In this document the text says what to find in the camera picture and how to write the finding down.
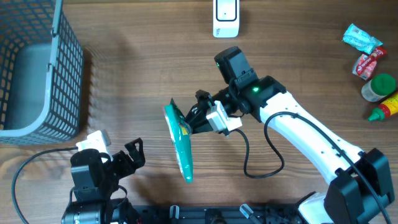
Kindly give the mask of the green snack bag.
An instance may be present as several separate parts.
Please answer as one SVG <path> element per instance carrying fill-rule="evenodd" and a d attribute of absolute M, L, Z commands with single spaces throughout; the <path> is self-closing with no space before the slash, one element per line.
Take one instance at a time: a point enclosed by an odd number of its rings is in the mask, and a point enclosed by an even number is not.
<path fill-rule="evenodd" d="M 177 164 L 186 183 L 193 182 L 193 157 L 191 145 L 191 129 L 185 117 L 175 104 L 174 99 L 164 106 L 164 116 L 169 127 L 172 144 L 175 148 Z"/>

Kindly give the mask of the teal wet wipes pack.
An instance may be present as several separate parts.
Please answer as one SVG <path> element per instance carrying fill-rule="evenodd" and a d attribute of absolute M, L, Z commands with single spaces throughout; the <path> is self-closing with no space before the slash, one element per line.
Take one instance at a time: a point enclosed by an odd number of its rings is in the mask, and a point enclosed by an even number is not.
<path fill-rule="evenodd" d="M 367 32 L 351 24 L 343 34 L 343 42 L 366 54 L 371 54 L 376 47 L 382 46 L 382 42 Z"/>

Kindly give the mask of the green-lid spice jar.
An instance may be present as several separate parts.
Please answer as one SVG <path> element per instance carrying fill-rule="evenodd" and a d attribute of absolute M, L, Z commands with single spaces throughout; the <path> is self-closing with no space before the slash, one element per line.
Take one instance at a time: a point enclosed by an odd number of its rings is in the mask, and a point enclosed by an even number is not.
<path fill-rule="evenodd" d="M 362 87 L 361 94 L 366 101 L 377 102 L 393 93 L 396 88 L 396 79 L 390 74 L 381 73 Z"/>

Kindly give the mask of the red Nescafe coffee stick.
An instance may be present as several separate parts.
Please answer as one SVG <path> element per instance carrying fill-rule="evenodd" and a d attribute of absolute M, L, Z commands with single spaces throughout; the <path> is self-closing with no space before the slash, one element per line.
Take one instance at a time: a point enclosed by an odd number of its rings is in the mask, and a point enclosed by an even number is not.
<path fill-rule="evenodd" d="M 387 50 L 384 49 L 383 47 L 376 47 L 370 55 L 368 55 L 368 58 L 362 63 L 359 64 L 356 68 L 356 71 L 361 74 L 363 72 L 363 69 L 367 67 L 371 62 L 373 61 L 378 61 L 380 58 L 383 58 L 387 55 Z"/>

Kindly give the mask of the red sauce bottle green cap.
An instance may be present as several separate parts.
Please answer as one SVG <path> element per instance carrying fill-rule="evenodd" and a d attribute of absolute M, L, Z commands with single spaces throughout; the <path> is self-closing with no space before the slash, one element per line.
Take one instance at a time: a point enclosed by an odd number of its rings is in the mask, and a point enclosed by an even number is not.
<path fill-rule="evenodd" d="M 378 107 L 374 108 L 368 117 L 368 121 L 384 121 L 394 114 L 397 114 L 397 92 L 393 93 Z"/>

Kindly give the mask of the red Kleenex tissue pack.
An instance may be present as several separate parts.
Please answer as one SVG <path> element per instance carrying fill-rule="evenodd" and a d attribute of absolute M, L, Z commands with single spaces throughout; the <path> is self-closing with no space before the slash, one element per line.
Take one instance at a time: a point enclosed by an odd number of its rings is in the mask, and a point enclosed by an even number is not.
<path fill-rule="evenodd" d="M 368 56 L 366 54 L 362 54 L 357 61 L 355 62 L 353 69 L 352 69 L 352 73 L 353 75 L 356 75 L 360 78 L 362 78 L 363 80 L 369 80 L 373 74 L 374 69 L 376 68 L 377 62 L 373 61 L 371 62 L 367 67 L 365 67 L 363 69 L 363 72 L 361 74 L 359 74 L 356 71 L 356 68 L 359 64 L 362 64 L 366 59 L 368 58 Z"/>

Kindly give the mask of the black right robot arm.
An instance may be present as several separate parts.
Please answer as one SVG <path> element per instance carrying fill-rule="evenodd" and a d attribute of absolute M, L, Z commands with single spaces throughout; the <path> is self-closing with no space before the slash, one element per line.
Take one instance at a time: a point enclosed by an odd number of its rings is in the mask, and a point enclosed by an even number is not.
<path fill-rule="evenodd" d="M 259 78 L 242 50 L 230 47 L 215 56 L 226 88 L 196 94 L 197 104 L 185 117 L 192 134 L 229 134 L 242 121 L 236 112 L 252 115 L 295 146 L 321 173 L 328 190 L 298 205 L 308 223 L 367 223 L 385 214 L 394 201 L 387 157 L 364 152 L 330 131 L 305 111 L 276 79 Z"/>

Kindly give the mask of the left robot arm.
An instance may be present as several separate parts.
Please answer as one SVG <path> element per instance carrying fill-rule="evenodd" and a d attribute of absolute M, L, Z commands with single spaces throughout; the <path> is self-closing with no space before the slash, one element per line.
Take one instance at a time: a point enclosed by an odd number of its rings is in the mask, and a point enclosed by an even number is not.
<path fill-rule="evenodd" d="M 124 145 L 128 153 L 119 151 L 112 156 L 96 149 L 84 149 L 71 159 L 71 173 L 75 186 L 63 214 L 62 224 L 142 223 L 143 218 L 127 197 L 112 199 L 121 189 L 119 180 L 144 166 L 146 160 L 143 141 L 137 138 Z"/>

